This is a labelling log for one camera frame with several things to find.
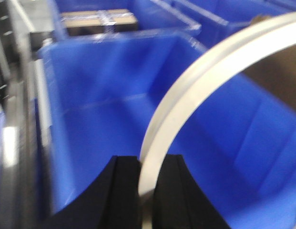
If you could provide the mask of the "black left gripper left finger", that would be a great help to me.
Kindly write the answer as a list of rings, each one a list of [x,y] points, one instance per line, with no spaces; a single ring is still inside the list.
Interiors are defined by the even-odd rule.
[[[97,178],[40,229],[139,229],[137,192],[140,163],[135,156],[113,156]]]

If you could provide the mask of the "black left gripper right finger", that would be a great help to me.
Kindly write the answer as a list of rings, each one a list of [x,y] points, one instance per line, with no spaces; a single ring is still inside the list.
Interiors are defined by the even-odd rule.
[[[182,155],[167,154],[153,195],[154,229],[229,229],[195,182]]]

